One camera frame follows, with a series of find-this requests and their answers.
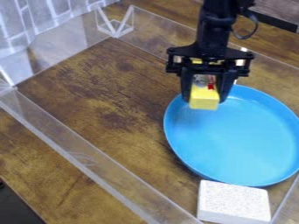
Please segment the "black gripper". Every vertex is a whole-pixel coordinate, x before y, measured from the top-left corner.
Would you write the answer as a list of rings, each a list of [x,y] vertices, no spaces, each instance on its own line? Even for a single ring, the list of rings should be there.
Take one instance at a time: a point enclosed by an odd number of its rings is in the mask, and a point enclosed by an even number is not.
[[[219,102],[224,102],[235,79],[247,77],[254,54],[228,47],[235,14],[201,13],[192,44],[169,47],[165,72],[181,77],[181,98],[191,98],[193,74],[217,75]]]

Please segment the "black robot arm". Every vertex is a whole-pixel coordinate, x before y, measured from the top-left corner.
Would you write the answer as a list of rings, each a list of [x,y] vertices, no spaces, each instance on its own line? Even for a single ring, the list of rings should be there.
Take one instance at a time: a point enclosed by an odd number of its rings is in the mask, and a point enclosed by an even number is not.
[[[252,52],[241,52],[228,47],[229,34],[237,39],[248,39],[258,30],[258,18],[248,10],[255,0],[203,0],[200,7],[196,39],[185,46],[167,49],[165,72],[173,73],[181,81],[181,98],[192,102],[192,80],[196,74],[216,77],[219,102],[224,102],[239,77],[248,77]],[[251,19],[255,28],[239,36],[232,29],[237,15]]]

